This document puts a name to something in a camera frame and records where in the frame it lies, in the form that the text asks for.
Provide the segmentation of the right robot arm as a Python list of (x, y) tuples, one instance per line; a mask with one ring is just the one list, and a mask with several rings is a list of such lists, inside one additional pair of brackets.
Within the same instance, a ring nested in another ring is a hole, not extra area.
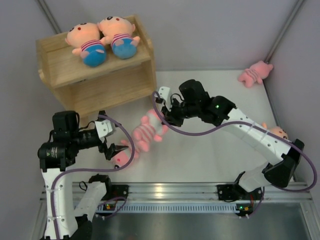
[(255, 123), (237, 106), (223, 96), (209, 96), (203, 85), (194, 79), (179, 86), (181, 101), (173, 98), (170, 88), (159, 88), (156, 102), (163, 103), (161, 112), (165, 121), (181, 127), (185, 119), (199, 118), (216, 129), (225, 129), (254, 150), (266, 162), (252, 170), (241, 172), (233, 185), (235, 196), (246, 198), (252, 191), (273, 185), (286, 188), (300, 162), (304, 143), (291, 142)]

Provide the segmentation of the pink frog plush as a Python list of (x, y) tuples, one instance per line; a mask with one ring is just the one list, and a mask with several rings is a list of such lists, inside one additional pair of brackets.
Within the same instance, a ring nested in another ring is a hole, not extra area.
[(125, 150), (120, 151), (115, 156), (111, 158), (111, 161), (113, 163), (113, 167), (115, 169), (120, 168), (127, 164), (129, 161), (131, 155), (132, 155), (132, 146), (131, 143), (127, 140), (121, 140), (120, 141), (122, 145), (126, 146), (127, 148)]
[(251, 65), (249, 68), (244, 69), (238, 76), (237, 80), (246, 88), (251, 88), (255, 83), (262, 85), (263, 80), (269, 76), (273, 69), (273, 64), (269, 64), (260, 60)]
[(162, 120), (154, 109), (150, 109), (141, 119), (140, 125), (136, 126), (131, 134), (137, 151), (148, 152), (151, 143), (161, 142), (163, 135), (169, 130), (169, 127), (162, 124)]

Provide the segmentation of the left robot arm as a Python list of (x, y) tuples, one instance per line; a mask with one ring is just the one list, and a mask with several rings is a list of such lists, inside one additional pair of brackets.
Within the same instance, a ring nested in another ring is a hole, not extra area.
[(94, 128), (80, 127), (80, 115), (73, 111), (57, 112), (52, 117), (53, 130), (49, 140), (37, 152), (39, 166), (45, 183), (47, 220), (42, 239), (44, 240), (90, 240), (93, 232), (93, 218), (97, 208), (109, 202), (126, 203), (127, 194), (117, 196), (107, 173), (109, 169), (86, 169), (95, 172), (89, 180), (83, 197), (74, 205), (71, 173), (81, 172), (73, 168), (79, 151), (97, 148), (110, 160), (127, 149), (112, 143), (107, 137), (116, 128), (124, 127), (100, 111), (94, 121)]

